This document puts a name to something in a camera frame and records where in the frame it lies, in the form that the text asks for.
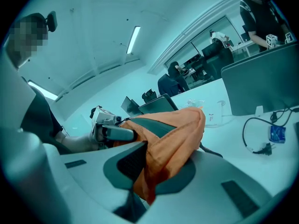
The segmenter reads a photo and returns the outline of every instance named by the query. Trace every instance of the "person in black shirt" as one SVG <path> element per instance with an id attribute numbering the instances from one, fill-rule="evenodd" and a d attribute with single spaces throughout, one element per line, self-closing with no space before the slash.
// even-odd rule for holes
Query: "person in black shirt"
<path id="1" fill-rule="evenodd" d="M 189 90 L 189 86 L 185 79 L 180 75 L 179 70 L 186 72 L 187 69 L 180 68 L 178 62 L 172 62 L 168 68 L 168 75 L 170 78 L 176 80 L 185 91 Z"/>
<path id="2" fill-rule="evenodd" d="M 285 21 L 263 0 L 241 0 L 240 14 L 248 30 L 250 39 L 259 45 L 260 52 L 267 49 L 266 36 L 275 35 L 279 42 L 285 42 L 288 32 Z"/>
<path id="3" fill-rule="evenodd" d="M 47 38 L 47 21 L 41 14 L 31 14 L 16 21 L 10 28 L 4 47 L 7 58 L 1 66 L 14 66 L 18 70 L 31 57 L 31 53 L 37 51 L 37 46 L 42 45 Z M 103 140 L 101 130 L 97 132 L 96 140 L 91 134 L 81 137 L 65 136 L 44 95 L 38 89 L 31 86 L 30 88 L 35 96 L 21 122 L 24 131 L 36 134 L 43 143 L 56 146 L 60 154 L 99 149 L 99 142 Z"/>

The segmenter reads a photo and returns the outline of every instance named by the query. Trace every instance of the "blue package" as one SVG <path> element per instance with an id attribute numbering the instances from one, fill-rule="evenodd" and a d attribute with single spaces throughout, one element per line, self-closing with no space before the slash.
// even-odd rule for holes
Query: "blue package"
<path id="1" fill-rule="evenodd" d="M 285 127 L 271 126 L 269 140 L 273 143 L 285 143 Z"/>

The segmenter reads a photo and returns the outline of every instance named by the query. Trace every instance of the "orange fabric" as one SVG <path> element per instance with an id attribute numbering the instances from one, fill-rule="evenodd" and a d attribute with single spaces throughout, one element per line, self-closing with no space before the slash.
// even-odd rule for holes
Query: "orange fabric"
<path id="1" fill-rule="evenodd" d="M 164 137 L 158 138 L 130 120 L 121 125 L 123 128 L 135 130 L 138 133 L 137 141 L 148 141 L 146 166 L 134 183 L 134 192 L 152 204 L 156 185 L 176 175 L 192 152 L 199 148 L 206 118 L 201 109 L 194 107 L 138 117 L 177 127 Z M 115 142 L 114 146 L 126 143 Z"/>

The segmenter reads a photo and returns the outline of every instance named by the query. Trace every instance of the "ceiling light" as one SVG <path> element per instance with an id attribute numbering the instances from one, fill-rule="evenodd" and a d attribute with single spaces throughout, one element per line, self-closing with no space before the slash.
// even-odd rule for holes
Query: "ceiling light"
<path id="1" fill-rule="evenodd" d="M 49 99 L 56 100 L 57 97 L 58 97 L 57 95 L 54 95 L 49 91 L 46 91 L 44 88 L 38 86 L 37 84 L 33 83 L 32 81 L 29 81 L 28 84 L 35 87 L 35 88 L 37 88 L 45 97 L 47 97 Z"/>
<path id="2" fill-rule="evenodd" d="M 132 49 L 133 49 L 133 46 L 134 46 L 134 43 L 135 43 L 135 40 L 137 38 L 137 35 L 139 33 L 139 30 L 140 30 L 140 26 L 136 26 L 134 28 L 134 31 L 132 33 L 132 36 L 131 36 L 131 39 L 130 39 L 130 42 L 129 42 L 129 46 L 128 46 L 128 50 L 127 50 L 127 54 L 130 54 L 132 52 Z"/>

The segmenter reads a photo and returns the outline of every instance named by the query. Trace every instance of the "black shirt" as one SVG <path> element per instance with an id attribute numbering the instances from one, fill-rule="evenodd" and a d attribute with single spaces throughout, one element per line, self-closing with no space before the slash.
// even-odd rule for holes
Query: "black shirt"
<path id="1" fill-rule="evenodd" d="M 60 154 L 70 154 L 68 148 L 55 140 L 55 136 L 62 131 L 62 127 L 54 117 L 44 95 L 37 88 L 31 87 L 31 89 L 36 96 L 24 116 L 21 128 L 36 134 L 43 143 L 56 146 Z"/>
<path id="2" fill-rule="evenodd" d="M 168 68 L 168 75 L 172 79 L 180 76 L 180 73 L 179 73 L 178 69 L 176 68 L 176 65 L 177 64 L 175 64 L 175 63 L 174 64 L 171 63 L 169 68 Z"/>
<path id="3" fill-rule="evenodd" d="M 267 35 L 272 34 L 277 36 L 280 42 L 285 41 L 285 34 L 281 28 L 281 25 L 284 24 L 284 20 L 277 16 L 277 21 L 275 15 L 266 4 L 258 4 L 252 0 L 243 1 L 248 4 L 256 20 L 254 21 L 251 14 L 247 10 L 240 7 L 241 17 L 245 23 L 246 29 L 249 32 L 256 31 L 256 35 L 265 40 Z M 267 49 L 262 46 L 259 47 L 260 51 L 264 51 Z"/>

